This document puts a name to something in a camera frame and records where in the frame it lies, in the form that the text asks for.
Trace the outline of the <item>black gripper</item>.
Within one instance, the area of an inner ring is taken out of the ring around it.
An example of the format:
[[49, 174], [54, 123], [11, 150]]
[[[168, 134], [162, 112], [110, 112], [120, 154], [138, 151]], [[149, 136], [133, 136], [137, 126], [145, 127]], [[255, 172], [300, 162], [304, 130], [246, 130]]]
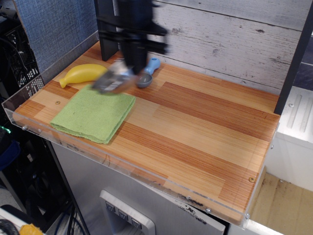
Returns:
[[127, 67], [139, 74], [147, 65], [147, 53], [166, 54], [168, 31], [154, 22], [151, 0], [118, 0], [117, 15], [98, 19], [114, 25], [117, 32], [104, 32], [104, 38], [120, 44]]

